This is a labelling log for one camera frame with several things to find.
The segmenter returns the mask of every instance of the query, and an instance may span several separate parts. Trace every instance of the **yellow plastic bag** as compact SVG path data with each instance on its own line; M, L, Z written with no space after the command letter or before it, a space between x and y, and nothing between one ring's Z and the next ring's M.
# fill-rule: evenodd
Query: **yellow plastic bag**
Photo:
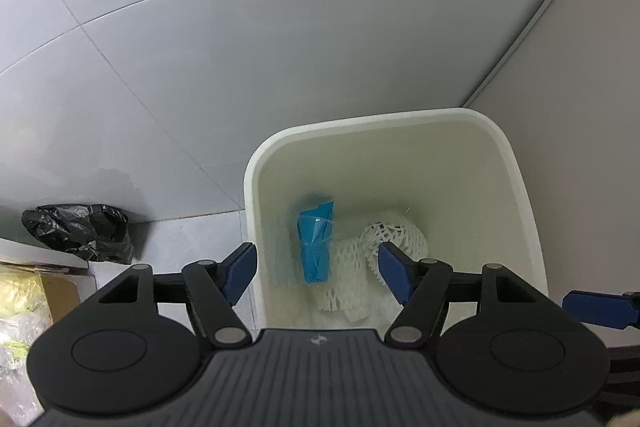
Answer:
M43 303L46 297L37 273L0 268L0 317L34 311Z

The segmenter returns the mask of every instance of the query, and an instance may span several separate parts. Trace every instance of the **white wall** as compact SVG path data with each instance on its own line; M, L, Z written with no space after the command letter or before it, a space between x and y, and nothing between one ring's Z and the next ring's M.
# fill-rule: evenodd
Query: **white wall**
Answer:
M511 142L557 302L640 291L639 28L638 0L552 0L470 106Z
M540 0L0 0L0 206L234 210L260 142L460 105Z

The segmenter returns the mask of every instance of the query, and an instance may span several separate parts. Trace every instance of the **clear plastic bag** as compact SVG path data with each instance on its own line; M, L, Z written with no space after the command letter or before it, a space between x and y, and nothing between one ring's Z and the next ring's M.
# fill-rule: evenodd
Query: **clear plastic bag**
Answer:
M0 272L0 410L17 426L41 413L27 375L31 344L51 325L40 276L11 270Z

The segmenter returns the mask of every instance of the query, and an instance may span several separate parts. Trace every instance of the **black garbage bag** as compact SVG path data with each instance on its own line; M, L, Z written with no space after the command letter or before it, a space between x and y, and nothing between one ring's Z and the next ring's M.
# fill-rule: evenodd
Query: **black garbage bag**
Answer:
M47 204L22 213L22 224L38 241L86 261L131 264L128 223L108 204Z

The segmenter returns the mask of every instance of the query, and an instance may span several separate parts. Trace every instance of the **gray tiled floor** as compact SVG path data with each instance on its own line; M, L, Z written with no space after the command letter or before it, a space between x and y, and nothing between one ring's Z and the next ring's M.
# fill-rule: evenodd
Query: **gray tiled floor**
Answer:
M199 259L222 261L246 237L246 222L244 211L228 212L131 225L130 233L140 262L150 264L154 273L174 273ZM113 263L90 264L98 288L127 268ZM234 309L246 327L253 330L255 323L250 291L242 295ZM191 328L184 305L158 304L158 310Z

